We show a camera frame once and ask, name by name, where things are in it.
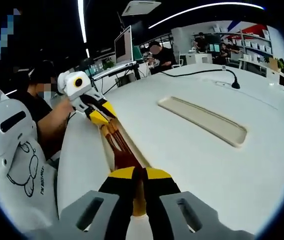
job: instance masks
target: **beige tray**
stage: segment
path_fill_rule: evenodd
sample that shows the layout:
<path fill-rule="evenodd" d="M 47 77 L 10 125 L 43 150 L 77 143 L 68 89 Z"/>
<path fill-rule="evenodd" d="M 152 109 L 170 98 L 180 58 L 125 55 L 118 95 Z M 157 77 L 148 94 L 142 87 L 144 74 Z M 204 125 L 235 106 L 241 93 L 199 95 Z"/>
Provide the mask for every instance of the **beige tray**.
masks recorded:
<path fill-rule="evenodd" d="M 167 97 L 158 102 L 158 106 L 200 126 L 234 147 L 240 147 L 247 135 L 247 130 L 214 112 L 181 100 Z"/>

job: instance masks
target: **laptop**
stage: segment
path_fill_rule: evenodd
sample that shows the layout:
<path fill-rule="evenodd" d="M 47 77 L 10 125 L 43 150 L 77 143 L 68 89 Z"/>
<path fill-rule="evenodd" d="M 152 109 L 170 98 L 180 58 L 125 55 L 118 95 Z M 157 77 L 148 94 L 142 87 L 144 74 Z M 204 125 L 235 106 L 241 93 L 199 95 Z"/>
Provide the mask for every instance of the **laptop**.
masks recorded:
<path fill-rule="evenodd" d="M 126 28 L 114 41 L 116 64 L 103 72 L 94 75 L 96 81 L 128 66 L 136 64 L 133 57 L 132 28 Z"/>

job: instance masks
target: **cartoon print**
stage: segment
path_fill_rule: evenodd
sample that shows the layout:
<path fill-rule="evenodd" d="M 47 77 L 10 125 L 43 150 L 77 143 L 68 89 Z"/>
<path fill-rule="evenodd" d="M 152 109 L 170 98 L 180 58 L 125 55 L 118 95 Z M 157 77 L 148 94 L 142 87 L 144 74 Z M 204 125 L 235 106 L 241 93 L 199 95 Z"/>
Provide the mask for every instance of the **cartoon print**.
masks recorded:
<path fill-rule="evenodd" d="M 25 153 L 30 153 L 30 162 L 28 165 L 29 176 L 26 182 L 23 183 L 14 181 L 9 174 L 7 174 L 7 178 L 14 185 L 24 187 L 25 194 L 30 198 L 32 197 L 34 192 L 34 179 L 36 178 L 36 173 L 37 173 L 38 157 L 35 154 L 36 150 L 32 147 L 32 145 L 28 141 L 22 145 L 19 145 L 18 147 L 21 148 Z"/>

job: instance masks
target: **robotic arm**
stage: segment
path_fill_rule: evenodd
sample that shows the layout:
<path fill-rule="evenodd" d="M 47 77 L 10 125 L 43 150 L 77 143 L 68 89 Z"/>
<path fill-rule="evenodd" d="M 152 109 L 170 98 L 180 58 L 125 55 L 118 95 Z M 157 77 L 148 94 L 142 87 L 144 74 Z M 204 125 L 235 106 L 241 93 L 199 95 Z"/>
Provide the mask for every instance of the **robotic arm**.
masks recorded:
<path fill-rule="evenodd" d="M 57 85 L 59 92 L 66 94 L 73 107 L 85 113 L 92 123 L 109 124 L 109 118 L 116 118 L 110 102 L 92 87 L 90 79 L 84 72 L 61 73 Z"/>

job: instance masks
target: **hand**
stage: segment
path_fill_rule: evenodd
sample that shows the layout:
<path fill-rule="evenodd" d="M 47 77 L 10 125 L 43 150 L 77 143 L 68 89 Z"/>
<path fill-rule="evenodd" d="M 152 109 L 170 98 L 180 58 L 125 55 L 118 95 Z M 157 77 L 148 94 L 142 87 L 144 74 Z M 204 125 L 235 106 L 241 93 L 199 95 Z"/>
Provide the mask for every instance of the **hand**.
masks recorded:
<path fill-rule="evenodd" d="M 172 62 L 171 61 L 167 61 L 165 63 L 162 64 L 162 66 L 170 66 L 172 65 Z"/>

